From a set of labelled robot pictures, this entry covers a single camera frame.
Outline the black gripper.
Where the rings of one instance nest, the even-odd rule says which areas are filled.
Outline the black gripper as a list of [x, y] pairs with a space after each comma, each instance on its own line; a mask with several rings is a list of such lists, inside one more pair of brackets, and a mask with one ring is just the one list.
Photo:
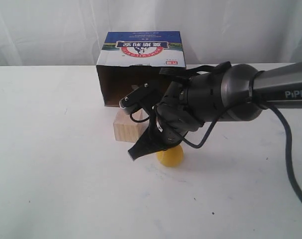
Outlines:
[[148, 127], [128, 150], [133, 161], [158, 151], [179, 144], [178, 133], [185, 136], [189, 131], [197, 131], [203, 126], [203, 121], [194, 116], [193, 110], [187, 105], [187, 90], [182, 84], [171, 82], [163, 98], [156, 106], [157, 125], [150, 120]]

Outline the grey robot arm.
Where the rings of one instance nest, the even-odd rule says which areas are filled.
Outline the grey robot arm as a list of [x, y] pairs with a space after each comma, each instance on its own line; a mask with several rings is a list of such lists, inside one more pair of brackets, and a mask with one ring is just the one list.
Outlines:
[[268, 104], [302, 108], [302, 62], [265, 71], [230, 62], [162, 68], [120, 101], [126, 114], [142, 109], [149, 122], [128, 154], [136, 160], [173, 148], [206, 122], [254, 120]]

